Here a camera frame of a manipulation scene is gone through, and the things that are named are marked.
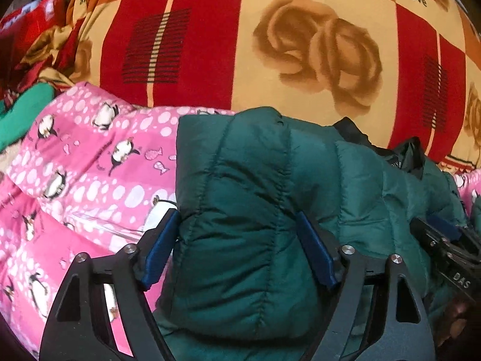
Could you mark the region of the right hand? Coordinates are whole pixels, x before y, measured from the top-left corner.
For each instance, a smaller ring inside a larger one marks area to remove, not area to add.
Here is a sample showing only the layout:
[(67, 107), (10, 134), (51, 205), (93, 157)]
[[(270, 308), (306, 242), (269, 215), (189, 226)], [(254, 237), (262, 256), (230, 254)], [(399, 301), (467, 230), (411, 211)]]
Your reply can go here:
[(472, 307), (470, 299), (461, 296), (453, 298), (436, 323), (434, 342), (442, 346), (446, 340), (457, 339), (468, 322), (467, 311)]

